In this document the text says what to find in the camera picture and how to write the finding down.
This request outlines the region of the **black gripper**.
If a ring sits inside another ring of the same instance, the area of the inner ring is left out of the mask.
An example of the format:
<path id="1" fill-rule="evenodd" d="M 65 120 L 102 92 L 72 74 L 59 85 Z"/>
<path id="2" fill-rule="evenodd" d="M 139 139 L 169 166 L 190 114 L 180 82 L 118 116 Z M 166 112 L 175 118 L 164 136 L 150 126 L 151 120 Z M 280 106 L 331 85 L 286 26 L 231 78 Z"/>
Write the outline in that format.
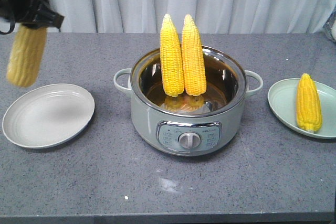
<path id="1" fill-rule="evenodd" d="M 1 19 L 22 22 L 30 28 L 61 28 L 63 15 L 51 9 L 49 0 L 1 0 Z"/>

